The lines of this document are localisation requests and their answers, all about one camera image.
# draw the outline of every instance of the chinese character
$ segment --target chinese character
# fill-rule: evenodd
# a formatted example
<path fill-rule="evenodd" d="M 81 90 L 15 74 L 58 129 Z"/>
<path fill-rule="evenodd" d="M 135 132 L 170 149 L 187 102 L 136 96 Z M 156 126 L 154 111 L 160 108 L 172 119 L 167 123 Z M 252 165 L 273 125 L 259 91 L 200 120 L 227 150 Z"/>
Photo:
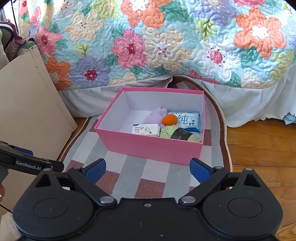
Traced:
<path fill-rule="evenodd" d="M 181 115 L 179 115 L 179 116 L 177 117 L 177 119 L 178 119 L 177 123 L 180 123 Z"/>
<path fill-rule="evenodd" d="M 181 121 L 183 122 L 184 125 L 188 124 L 188 117 L 189 117 L 189 115 L 182 116 Z"/>

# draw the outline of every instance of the screw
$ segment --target screw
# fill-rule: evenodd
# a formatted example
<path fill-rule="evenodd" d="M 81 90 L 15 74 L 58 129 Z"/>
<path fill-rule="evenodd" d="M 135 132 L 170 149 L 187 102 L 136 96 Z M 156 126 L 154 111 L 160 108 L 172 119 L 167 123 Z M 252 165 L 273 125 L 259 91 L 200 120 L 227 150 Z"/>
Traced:
<path fill-rule="evenodd" d="M 182 203 L 194 203 L 196 201 L 195 197 L 192 196 L 184 196 L 181 198 Z"/>
<path fill-rule="evenodd" d="M 114 202 L 114 200 L 115 199 L 112 196 L 103 196 L 103 197 L 100 198 L 100 202 L 104 203 L 104 204 L 112 203 L 112 202 Z"/>

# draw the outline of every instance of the floral quilt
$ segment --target floral quilt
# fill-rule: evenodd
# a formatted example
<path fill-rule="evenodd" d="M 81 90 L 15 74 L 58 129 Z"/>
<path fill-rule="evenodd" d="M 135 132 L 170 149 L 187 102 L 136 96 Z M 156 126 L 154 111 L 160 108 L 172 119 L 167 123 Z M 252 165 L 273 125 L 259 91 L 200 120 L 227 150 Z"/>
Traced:
<path fill-rule="evenodd" d="M 20 0 L 19 29 L 59 91 L 174 74 L 263 89 L 296 47 L 283 0 Z"/>

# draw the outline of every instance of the cardboard box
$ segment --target cardboard box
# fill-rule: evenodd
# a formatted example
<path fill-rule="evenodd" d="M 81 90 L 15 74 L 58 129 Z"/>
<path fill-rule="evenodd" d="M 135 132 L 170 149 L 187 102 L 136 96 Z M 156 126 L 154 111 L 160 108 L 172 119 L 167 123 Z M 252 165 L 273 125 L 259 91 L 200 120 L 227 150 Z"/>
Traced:
<path fill-rule="evenodd" d="M 131 134 L 133 124 L 141 124 L 157 107 L 168 112 L 199 112 L 201 142 Z M 95 126 L 108 150 L 131 156 L 189 165 L 199 158 L 205 122 L 203 91 L 164 88 L 123 88 Z"/>

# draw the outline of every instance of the black label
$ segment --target black label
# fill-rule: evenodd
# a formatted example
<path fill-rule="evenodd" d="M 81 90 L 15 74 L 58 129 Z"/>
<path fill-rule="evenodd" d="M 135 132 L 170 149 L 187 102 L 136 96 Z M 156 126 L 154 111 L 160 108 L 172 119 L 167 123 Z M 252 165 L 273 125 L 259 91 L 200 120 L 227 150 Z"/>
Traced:
<path fill-rule="evenodd" d="M 182 128 L 178 128 L 174 131 L 174 133 L 172 134 L 172 136 L 170 137 L 170 139 L 178 139 L 178 140 L 183 140 L 183 141 L 187 141 L 188 138 L 192 135 L 193 133 L 189 132 L 189 131 L 185 131 Z"/>

